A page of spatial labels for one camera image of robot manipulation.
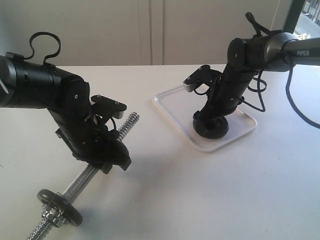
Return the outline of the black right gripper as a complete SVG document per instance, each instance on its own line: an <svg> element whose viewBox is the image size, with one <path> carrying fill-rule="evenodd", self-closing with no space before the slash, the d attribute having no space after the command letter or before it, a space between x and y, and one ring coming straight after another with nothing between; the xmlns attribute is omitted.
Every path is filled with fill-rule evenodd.
<svg viewBox="0 0 320 240"><path fill-rule="evenodd" d="M238 71L227 64L214 85L209 88L204 107L194 113L193 119L202 122L214 120L232 114L257 71L244 69Z"/></svg>

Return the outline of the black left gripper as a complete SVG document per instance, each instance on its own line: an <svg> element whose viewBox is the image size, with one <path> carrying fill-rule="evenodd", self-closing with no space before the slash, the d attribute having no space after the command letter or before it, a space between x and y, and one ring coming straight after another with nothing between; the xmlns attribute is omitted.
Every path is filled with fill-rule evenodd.
<svg viewBox="0 0 320 240"><path fill-rule="evenodd" d="M108 130L106 123L114 120L94 113L93 103L69 109L50 109L49 112L58 125L55 132L79 161L93 166L102 166L100 171L108 174L113 165L126 171L132 163L127 147L119 140L114 127Z"/></svg>

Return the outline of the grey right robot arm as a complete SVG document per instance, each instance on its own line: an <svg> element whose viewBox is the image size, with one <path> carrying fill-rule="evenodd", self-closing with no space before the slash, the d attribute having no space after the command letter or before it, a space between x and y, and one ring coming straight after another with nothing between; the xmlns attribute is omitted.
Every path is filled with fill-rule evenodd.
<svg viewBox="0 0 320 240"><path fill-rule="evenodd" d="M205 64L183 82L189 92L196 92L201 85L208 89L204 107L193 115L195 129L225 130L226 117L240 104L265 112L261 85L263 72L288 72L285 94L295 113L307 124L319 128L319 123L307 117L296 105L291 95L295 65L320 64L320 40L299 40L292 33L273 32L255 35L250 39L235 38L227 50L227 64L223 71Z"/></svg>

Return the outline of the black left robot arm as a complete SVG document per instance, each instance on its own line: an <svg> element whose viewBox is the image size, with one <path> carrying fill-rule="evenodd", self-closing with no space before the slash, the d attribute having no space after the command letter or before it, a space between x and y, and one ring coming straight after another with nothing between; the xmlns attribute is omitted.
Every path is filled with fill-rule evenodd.
<svg viewBox="0 0 320 240"><path fill-rule="evenodd" d="M46 109L56 122L57 136L79 161L108 173L127 170L131 158L117 128L127 106L102 95L91 95L81 76L52 64L35 64L20 55L0 58L0 105L3 108Z"/></svg>

